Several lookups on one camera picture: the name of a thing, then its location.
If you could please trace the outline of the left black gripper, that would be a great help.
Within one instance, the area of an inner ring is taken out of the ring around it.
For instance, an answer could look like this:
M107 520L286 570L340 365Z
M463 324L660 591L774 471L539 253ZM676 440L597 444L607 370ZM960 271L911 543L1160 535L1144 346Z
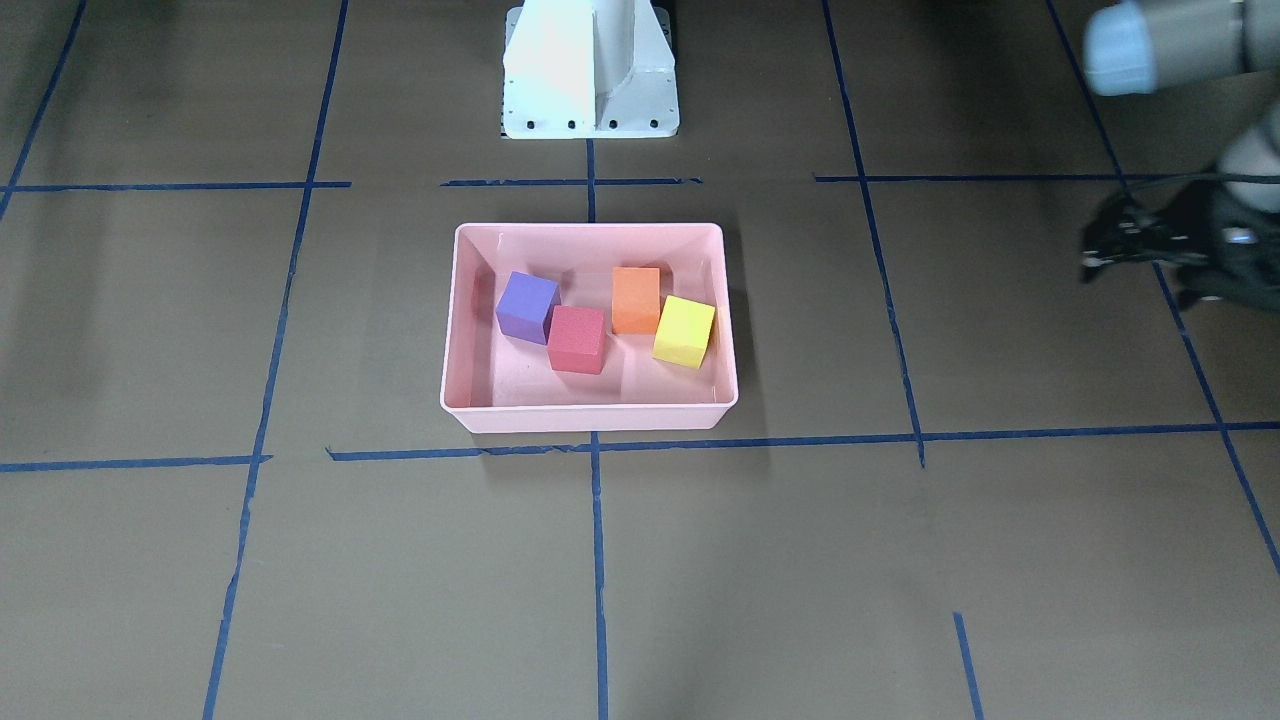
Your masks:
M1230 188L1194 181L1180 192L1180 214L1198 263L1180 269L1180 305L1221 299L1279 305L1277 214L1245 205Z

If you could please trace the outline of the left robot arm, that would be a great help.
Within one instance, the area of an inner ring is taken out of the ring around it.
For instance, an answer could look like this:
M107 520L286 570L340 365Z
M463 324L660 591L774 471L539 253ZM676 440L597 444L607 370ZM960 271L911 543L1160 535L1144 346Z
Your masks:
M1120 1L1083 33L1084 77L1105 96L1155 94L1277 68L1275 1ZM1170 265L1178 306L1220 299L1279 307L1279 140L1271 106L1206 170L1172 177L1151 210L1132 190L1107 197L1082 233L1082 281L1120 263Z

